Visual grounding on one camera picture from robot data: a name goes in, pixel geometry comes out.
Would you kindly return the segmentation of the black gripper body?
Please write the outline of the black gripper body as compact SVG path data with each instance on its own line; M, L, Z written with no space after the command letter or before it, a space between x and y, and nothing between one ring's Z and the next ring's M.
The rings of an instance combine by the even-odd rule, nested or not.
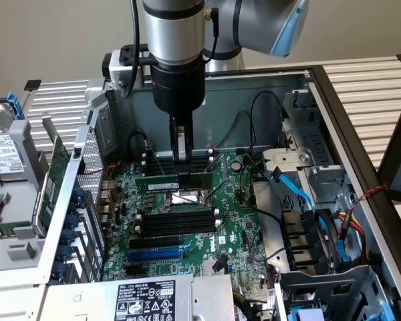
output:
M188 117L205 97L205 63L153 65L152 92L157 107L172 117Z

